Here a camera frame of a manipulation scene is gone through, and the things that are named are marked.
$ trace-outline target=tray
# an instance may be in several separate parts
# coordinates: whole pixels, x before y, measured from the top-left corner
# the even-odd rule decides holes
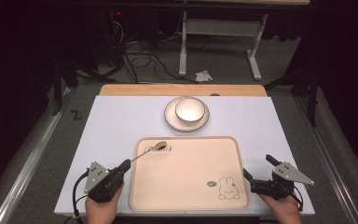
[[[144,138],[133,164],[130,205],[136,211],[241,209],[249,204],[241,156],[232,137]]]

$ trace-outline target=white plate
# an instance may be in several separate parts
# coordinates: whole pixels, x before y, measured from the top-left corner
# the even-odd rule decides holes
[[[177,111],[176,111],[176,106],[179,102],[181,102],[182,100],[186,100],[186,99],[191,99],[191,100],[197,100],[198,102],[200,102],[203,105],[204,111],[203,111],[203,116],[200,119],[197,120],[184,120],[184,119],[180,119],[177,115]],[[182,132],[191,132],[194,130],[199,129],[200,127],[202,127],[209,118],[209,110],[208,110],[208,106],[203,103],[200,99],[197,99],[195,97],[190,97],[190,96],[182,96],[182,97],[178,97],[173,99],[172,101],[170,101],[167,106],[165,107],[165,119],[167,120],[167,122],[173,126],[173,128],[182,131]]]

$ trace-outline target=bunny illustration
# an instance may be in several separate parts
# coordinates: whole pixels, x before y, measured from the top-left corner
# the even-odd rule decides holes
[[[220,178],[219,180],[220,184],[220,195],[219,199],[239,199],[240,194],[238,193],[238,189],[235,186],[234,179],[231,177],[228,178]]]

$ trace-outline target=table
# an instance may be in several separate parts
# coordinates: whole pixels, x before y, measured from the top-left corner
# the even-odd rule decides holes
[[[210,96],[218,93],[221,96]],[[210,120],[192,133],[174,130],[162,114],[166,104],[176,96],[193,95],[210,109]],[[226,120],[220,119],[229,113]],[[91,161],[112,169],[133,158],[136,143],[147,136],[232,136],[238,143],[244,167],[257,179],[269,179],[273,168],[265,161],[266,154],[291,162],[293,155],[282,131],[273,103],[261,86],[252,85],[105,85],[96,97],[78,145],[71,168],[57,202],[55,213],[72,215],[72,188]],[[132,169],[118,203],[119,216],[248,216],[270,215],[269,208],[251,194],[251,204],[242,210],[139,212],[130,207]],[[77,188],[82,195],[85,182]],[[304,198],[303,215],[314,210],[304,186],[296,184]],[[84,201],[78,209],[85,213]]]
[[[187,2],[201,2],[201,3],[240,3],[240,4],[268,4],[268,5],[308,5],[310,0],[184,0]],[[261,40],[264,27],[269,14],[263,14],[260,21],[221,21],[221,20],[200,20],[188,19],[187,12],[183,12],[182,22],[182,47],[179,61],[179,76],[186,75],[187,63],[187,48],[186,40],[187,34],[198,35],[234,35],[234,36],[250,36],[254,38],[254,44],[251,49],[247,49],[247,58],[251,65],[252,74],[255,80],[260,80],[261,75],[255,60],[258,44]]]

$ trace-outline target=hand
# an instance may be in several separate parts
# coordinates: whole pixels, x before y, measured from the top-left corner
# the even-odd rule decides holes
[[[268,195],[258,194],[258,196],[271,208],[279,223],[301,224],[297,201],[290,195],[278,201]]]
[[[89,197],[86,199],[86,213],[89,224],[111,224],[113,222],[117,213],[117,202],[123,187],[124,184],[121,185],[115,196],[108,203],[96,203]]]

